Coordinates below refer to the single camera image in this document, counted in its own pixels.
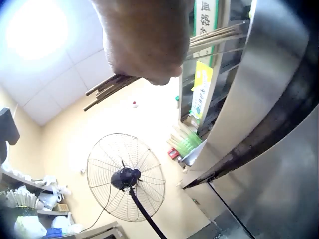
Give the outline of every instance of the yellow wall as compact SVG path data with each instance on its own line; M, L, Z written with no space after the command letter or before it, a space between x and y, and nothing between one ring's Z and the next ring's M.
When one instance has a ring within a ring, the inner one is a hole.
M13 169L33 178L43 178L41 157L41 128L0 86L0 108L9 107L19 130L20 139L9 148L9 162Z
M168 238L185 239L209 223L195 203L176 187L182 178L180 166L172 161L166 140L177 120L178 79L166 86L153 86L141 79L112 95L87 112L83 107L95 94L83 97L62 111L43 127L42 157L46 174L55 175L58 182L68 185L72 195L67 203L76 223L91 226L102 208L88 188L86 166L94 144L111 133L125 133L146 143L162 164L166 178L166 197L153 219ZM132 108L136 101L138 108ZM106 212L95 227L118 221L130 238L157 238L147 222L126 222Z

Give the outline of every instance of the ceiling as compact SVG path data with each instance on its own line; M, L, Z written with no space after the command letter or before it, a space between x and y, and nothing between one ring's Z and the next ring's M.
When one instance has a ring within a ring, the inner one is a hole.
M9 6L8 14L0 22L0 84L41 126L83 97L88 89L113 75L102 46L102 27L90 1L51 1L65 16L67 34L63 44L45 56L25 58L17 54L16 48L10 48L5 42L8 41L5 37L7 31L2 29L8 28L10 19L21 7L21 3L19 7ZM55 24L56 21L52 25L47 23L44 28L36 29L35 34L40 33L39 38L46 37L45 34L49 38L44 38L39 43L36 42L37 38L29 45L36 43L39 48L46 49L59 41L61 38L55 38L55 41L49 43L57 36L57 33L52 36L50 34L61 28L55 27ZM29 32L31 30L19 37L28 39ZM24 46L24 50L29 50L29 46Z

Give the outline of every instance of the power cord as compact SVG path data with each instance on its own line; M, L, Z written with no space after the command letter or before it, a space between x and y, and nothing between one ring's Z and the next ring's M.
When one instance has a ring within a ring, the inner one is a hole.
M108 196L108 202L110 201L110 198L111 198L111 188L112 188L112 184L110 183L110 194L109 194L109 196ZM102 209L102 211L101 211L99 217L96 219L95 223L94 223L92 226L90 226L89 228L80 231L80 233L81 233L81 232L84 232L84 231L86 231L86 230L88 230L88 229L90 229L90 228L92 228L92 227L94 227L94 225L98 222L98 220L100 219L102 213L104 212L104 210L105 210L106 207L108 206L108 202L106 203L106 206Z

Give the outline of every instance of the fan pole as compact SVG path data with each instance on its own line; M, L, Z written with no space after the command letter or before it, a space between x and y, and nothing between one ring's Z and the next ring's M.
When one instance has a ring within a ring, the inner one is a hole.
M151 227L156 231L156 233L159 235L159 237L161 239L167 239L167 237L162 233L162 231L157 227L157 225L154 223L154 221L152 220L152 218L150 217L150 215L147 213L147 211L144 209L143 205L140 203L140 201L138 200L137 196L134 193L133 188L130 188L130 195L133 199L133 201L135 202L136 206L138 207L138 209L141 211L141 213L143 214L143 216L146 218L146 220L148 221L148 223L151 225Z

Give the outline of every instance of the yellow label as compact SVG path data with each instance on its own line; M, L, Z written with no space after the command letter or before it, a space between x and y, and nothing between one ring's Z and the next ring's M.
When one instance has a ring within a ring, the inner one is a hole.
M206 64L197 61L196 62L196 72L195 72L195 82L194 89L203 84L203 82L211 82L211 77L213 76L213 68L207 66Z
M213 69L211 67L200 61L196 62L195 82L192 88L194 94L191 108L192 114L196 119L201 119L203 116L203 108L211 85L212 76Z

